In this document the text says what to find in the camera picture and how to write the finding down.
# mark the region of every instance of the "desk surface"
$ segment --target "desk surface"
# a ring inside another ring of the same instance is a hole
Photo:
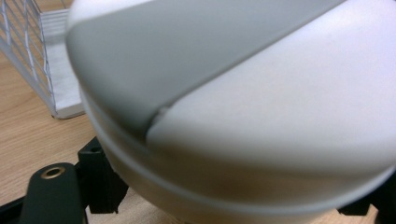
[[[77,162],[77,152],[95,133],[85,115],[58,120],[0,54],[0,205],[25,194],[30,176],[55,162]],[[311,224],[373,224],[367,217],[345,217],[335,210]],[[129,190],[118,215],[89,215],[90,223],[170,224],[165,213]]]

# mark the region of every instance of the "wire basket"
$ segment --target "wire basket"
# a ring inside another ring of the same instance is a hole
[[[83,113],[78,82],[64,43],[70,2],[2,0],[1,3],[0,49],[58,119]]]

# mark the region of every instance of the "gray stripe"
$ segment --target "gray stripe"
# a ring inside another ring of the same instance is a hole
[[[141,139],[162,107],[344,0],[160,0],[72,27],[83,90]]]

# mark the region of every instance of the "black plastic bracket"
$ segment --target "black plastic bracket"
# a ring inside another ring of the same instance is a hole
[[[111,168],[93,138],[78,152],[78,164],[56,163],[35,172],[25,197],[0,207],[2,224],[86,224],[93,214],[118,213],[128,186]]]
[[[378,209],[375,224],[396,223],[396,172],[371,194],[338,209],[338,212],[346,216],[366,216],[370,204]]]

